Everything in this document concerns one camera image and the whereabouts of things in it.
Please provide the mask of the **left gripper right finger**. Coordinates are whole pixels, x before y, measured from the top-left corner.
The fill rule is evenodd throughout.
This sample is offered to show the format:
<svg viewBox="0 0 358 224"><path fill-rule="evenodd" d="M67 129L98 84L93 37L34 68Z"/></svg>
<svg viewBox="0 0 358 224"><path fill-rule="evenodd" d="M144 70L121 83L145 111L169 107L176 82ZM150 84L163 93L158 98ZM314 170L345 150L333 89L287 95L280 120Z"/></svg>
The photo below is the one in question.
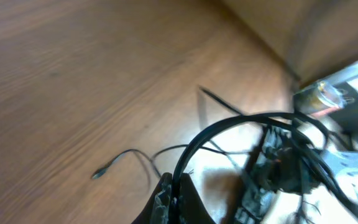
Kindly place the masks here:
<svg viewBox="0 0 358 224"><path fill-rule="evenodd" d="M178 222L179 224L215 224L187 173L180 179Z"/></svg>

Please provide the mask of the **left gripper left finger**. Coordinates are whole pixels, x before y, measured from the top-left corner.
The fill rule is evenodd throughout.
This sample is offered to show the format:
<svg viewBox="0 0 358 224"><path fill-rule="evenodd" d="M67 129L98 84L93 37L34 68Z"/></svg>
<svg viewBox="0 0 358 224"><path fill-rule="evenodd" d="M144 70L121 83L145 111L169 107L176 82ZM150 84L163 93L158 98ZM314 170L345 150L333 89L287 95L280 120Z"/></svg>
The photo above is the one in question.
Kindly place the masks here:
<svg viewBox="0 0 358 224"><path fill-rule="evenodd" d="M132 224L167 224L172 196L172 174L164 173L144 209Z"/></svg>

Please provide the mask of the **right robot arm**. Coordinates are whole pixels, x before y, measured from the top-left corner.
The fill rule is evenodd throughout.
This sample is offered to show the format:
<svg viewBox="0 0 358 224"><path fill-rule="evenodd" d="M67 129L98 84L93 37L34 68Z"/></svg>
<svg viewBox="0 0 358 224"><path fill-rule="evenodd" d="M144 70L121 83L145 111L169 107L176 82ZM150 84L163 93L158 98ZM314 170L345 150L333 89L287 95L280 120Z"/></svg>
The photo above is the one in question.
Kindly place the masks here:
<svg viewBox="0 0 358 224"><path fill-rule="evenodd" d="M242 187L233 223L260 223L273 208L278 191L304 196L324 184L326 188L358 219L356 199L349 196L351 182L358 182L358 151L301 152L297 138L275 126L263 128L259 144L249 151L241 170Z"/></svg>

